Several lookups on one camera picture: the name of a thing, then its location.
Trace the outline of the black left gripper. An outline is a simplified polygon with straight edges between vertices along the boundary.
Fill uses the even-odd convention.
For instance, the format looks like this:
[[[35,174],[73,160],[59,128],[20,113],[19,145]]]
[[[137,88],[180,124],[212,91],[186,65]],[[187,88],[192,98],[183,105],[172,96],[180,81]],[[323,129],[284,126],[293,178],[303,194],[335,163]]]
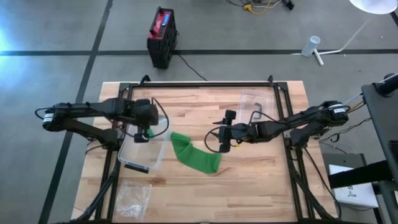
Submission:
[[[149,99],[136,100],[134,115],[133,125],[137,128],[134,142],[149,142],[149,139],[155,136],[150,127],[157,126],[159,123],[159,112],[156,106]]]

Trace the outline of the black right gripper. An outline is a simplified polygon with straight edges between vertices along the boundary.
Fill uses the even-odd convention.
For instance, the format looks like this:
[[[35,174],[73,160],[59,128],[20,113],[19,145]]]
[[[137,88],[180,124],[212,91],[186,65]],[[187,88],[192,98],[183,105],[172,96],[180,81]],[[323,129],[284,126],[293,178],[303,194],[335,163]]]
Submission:
[[[236,112],[226,110],[224,118],[221,121],[212,123],[221,125],[218,132],[220,153],[227,153],[231,147],[237,147],[247,135],[247,125],[244,123],[232,125],[234,119],[236,119]]]

